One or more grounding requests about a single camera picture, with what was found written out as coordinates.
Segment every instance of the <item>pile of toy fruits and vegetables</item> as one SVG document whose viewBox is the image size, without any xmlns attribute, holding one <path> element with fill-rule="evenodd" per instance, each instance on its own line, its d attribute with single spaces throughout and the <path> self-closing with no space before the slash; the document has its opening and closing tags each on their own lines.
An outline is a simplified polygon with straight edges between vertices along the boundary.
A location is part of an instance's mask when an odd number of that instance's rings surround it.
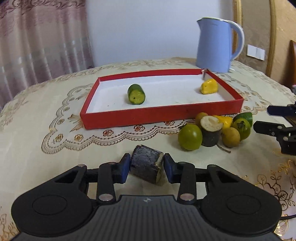
<svg viewBox="0 0 296 241">
<path fill-rule="evenodd" d="M 196 150 L 201 145 L 212 147 L 220 138 L 228 147 L 239 146 L 242 140 L 251 133 L 253 117 L 251 112 L 238 114 L 234 118 L 228 116 L 211 116 L 201 112 L 195 118 L 195 124 L 186 124 L 178 134 L 180 146 L 186 150 Z"/>
</svg>

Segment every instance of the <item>light switch plate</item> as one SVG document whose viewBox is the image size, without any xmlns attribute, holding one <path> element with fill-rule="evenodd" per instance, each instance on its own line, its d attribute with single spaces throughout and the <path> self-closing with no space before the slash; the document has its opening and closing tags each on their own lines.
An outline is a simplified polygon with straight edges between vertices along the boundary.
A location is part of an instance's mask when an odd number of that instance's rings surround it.
<svg viewBox="0 0 296 241">
<path fill-rule="evenodd" d="M 265 50 L 252 45 L 248 45 L 247 55 L 260 60 L 265 60 Z"/>
</svg>

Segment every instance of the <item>lace tablecloth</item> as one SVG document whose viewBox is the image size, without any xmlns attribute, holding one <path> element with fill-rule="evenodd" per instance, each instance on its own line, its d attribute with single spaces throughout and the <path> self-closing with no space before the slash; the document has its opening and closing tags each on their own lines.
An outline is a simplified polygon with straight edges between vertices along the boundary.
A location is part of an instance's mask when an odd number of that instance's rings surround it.
<svg viewBox="0 0 296 241">
<path fill-rule="evenodd" d="M 112 64 L 61 76 L 31 86 L 8 103 L 0 114 L 0 240 L 18 233 L 11 218 L 11 205 L 22 193 L 84 163 L 97 168 L 119 161 L 136 145 L 144 144 L 168 152 L 175 161 L 188 161 L 198 168 L 217 164 L 272 193 L 281 203 L 283 214 L 296 213 L 296 158 L 282 155 L 275 138 L 256 134 L 243 141 L 230 154 L 218 147 L 201 147 L 185 152 L 178 145 L 178 127 L 194 120 L 168 121 L 148 125 L 87 131 L 79 112 L 99 76 L 152 69 L 196 68 L 194 59 L 172 58 Z M 278 122 L 283 118 L 266 113 L 270 104 L 296 101 L 292 92 L 263 73 L 234 61 L 231 71 L 220 78 L 244 97 L 242 112 L 251 111 L 254 121 Z M 115 184 L 116 195 L 160 195 L 178 192 L 178 184 L 153 185 L 128 176 L 124 185 Z M 88 195 L 95 197 L 96 185 Z M 198 198 L 205 196 L 203 183 L 197 184 Z M 296 239 L 296 220 L 279 223 L 276 233 L 282 239 Z"/>
</svg>

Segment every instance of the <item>wooden chair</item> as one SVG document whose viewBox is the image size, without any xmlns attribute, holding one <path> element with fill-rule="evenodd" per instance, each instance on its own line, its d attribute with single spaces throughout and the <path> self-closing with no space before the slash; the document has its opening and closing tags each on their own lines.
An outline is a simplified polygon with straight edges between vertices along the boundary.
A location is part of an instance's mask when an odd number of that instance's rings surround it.
<svg viewBox="0 0 296 241">
<path fill-rule="evenodd" d="M 291 89 L 292 85 L 296 85 L 296 42 L 293 40 L 290 41 L 287 65 L 285 66 L 284 73 L 282 84 Z"/>
<path fill-rule="evenodd" d="M 291 40 L 291 49 L 292 49 L 292 65 L 291 65 L 291 78 L 292 85 L 296 85 L 296 42 Z"/>
</svg>

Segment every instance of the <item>toy cucumber slice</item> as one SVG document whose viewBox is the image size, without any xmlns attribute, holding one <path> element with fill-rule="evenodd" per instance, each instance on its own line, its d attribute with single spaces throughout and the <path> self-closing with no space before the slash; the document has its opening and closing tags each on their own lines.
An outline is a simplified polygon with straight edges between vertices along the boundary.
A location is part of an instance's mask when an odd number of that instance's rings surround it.
<svg viewBox="0 0 296 241">
<path fill-rule="evenodd" d="M 132 104 L 142 104 L 145 101 L 145 93 L 141 86 L 133 84 L 128 89 L 128 99 Z"/>
</svg>

